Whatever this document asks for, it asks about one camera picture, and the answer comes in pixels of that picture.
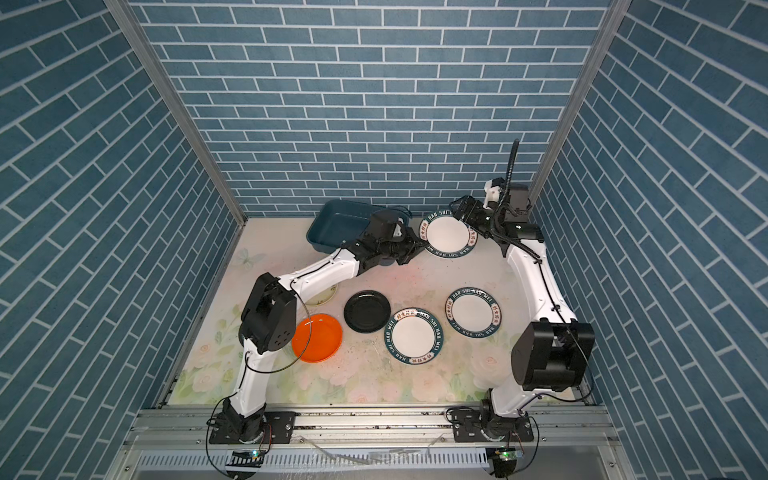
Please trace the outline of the green rimmed white plate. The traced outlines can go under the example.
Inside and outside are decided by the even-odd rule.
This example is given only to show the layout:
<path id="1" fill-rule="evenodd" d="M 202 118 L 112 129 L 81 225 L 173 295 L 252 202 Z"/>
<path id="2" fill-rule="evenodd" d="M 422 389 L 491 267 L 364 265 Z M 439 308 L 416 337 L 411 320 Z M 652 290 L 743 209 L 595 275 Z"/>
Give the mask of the green rimmed white plate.
<path id="1" fill-rule="evenodd" d="M 445 314 L 449 325 L 467 338 L 490 337 L 502 323 L 502 311 L 496 299 L 474 287 L 452 292 L 445 303 Z"/>
<path id="2" fill-rule="evenodd" d="M 476 246 L 478 234 L 457 220 L 448 209 L 425 216 L 419 224 L 419 237 L 427 242 L 426 250 L 444 259 L 468 255 Z"/>
<path id="3" fill-rule="evenodd" d="M 444 332 L 437 318 L 427 310 L 409 307 L 395 312 L 384 326 L 388 352 L 407 365 L 434 360 L 444 346 Z"/>

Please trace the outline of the black plate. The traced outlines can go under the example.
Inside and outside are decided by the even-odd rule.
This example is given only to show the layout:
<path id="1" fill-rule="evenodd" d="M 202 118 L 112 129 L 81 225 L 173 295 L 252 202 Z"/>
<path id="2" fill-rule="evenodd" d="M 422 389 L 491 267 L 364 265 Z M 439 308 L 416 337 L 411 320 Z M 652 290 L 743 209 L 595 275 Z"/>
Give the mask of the black plate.
<path id="1" fill-rule="evenodd" d="M 358 333 L 374 333 L 390 318 L 389 300 L 380 292 L 363 290 L 352 295 L 344 306 L 346 324 Z"/>

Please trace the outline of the orange plate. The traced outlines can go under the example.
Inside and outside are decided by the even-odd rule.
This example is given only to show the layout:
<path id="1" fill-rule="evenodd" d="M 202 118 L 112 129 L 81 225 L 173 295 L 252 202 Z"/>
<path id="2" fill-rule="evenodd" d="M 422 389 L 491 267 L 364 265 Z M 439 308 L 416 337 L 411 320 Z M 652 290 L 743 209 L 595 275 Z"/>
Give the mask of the orange plate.
<path id="1" fill-rule="evenodd" d="M 293 353 L 305 363 L 320 363 L 341 346 L 343 330 L 339 321 L 327 314 L 315 314 L 296 327 L 291 342 Z"/>

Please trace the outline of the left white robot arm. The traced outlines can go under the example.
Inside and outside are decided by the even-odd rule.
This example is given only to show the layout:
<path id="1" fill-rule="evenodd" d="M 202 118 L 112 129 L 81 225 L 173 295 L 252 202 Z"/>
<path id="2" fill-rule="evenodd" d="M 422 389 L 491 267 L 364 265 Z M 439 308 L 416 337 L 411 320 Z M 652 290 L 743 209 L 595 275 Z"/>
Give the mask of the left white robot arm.
<path id="1" fill-rule="evenodd" d="M 223 401 L 224 411 L 238 420 L 263 411 L 269 376 L 289 368 L 274 366 L 278 352 L 291 343 L 298 321 L 310 316 L 307 300 L 383 263 L 405 265 L 426 246 L 397 213 L 385 209 L 370 217 L 358 238 L 310 266 L 280 276 L 260 275 L 242 309 L 242 364 L 234 393 Z"/>

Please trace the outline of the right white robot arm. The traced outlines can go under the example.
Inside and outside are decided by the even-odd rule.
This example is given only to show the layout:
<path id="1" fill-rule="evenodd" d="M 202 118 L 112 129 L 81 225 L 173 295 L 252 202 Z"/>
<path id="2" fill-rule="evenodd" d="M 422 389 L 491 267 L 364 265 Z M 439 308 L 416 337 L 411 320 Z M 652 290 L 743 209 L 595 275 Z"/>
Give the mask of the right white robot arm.
<path id="1" fill-rule="evenodd" d="M 559 290 L 544 235 L 529 221 L 528 188 L 496 178 L 484 192 L 483 200 L 464 196 L 450 210 L 494 241 L 522 282 L 530 323 L 512 347 L 511 376 L 492 388 L 487 400 L 493 416 L 516 418 L 542 398 L 567 401 L 558 394 L 585 381 L 595 333 L 577 320 Z"/>

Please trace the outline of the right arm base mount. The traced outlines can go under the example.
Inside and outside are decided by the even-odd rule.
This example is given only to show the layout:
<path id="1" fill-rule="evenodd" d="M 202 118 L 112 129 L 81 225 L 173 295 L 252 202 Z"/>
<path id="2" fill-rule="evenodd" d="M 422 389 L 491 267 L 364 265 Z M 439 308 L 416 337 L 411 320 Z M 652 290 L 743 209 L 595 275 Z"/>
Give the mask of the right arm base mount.
<path id="1" fill-rule="evenodd" d="M 466 406 L 450 407 L 444 416 L 457 443 L 525 443 L 534 440 L 531 423 L 525 417 L 500 417 Z"/>

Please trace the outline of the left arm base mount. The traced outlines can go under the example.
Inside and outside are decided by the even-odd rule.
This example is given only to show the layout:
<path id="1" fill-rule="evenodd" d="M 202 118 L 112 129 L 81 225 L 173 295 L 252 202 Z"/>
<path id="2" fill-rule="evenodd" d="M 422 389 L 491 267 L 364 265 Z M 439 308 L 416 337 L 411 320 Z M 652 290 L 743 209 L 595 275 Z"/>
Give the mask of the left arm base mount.
<path id="1" fill-rule="evenodd" d="M 257 412 L 241 419 L 237 414 L 217 413 L 206 422 L 211 444 L 289 444 L 297 414 L 292 411 Z"/>

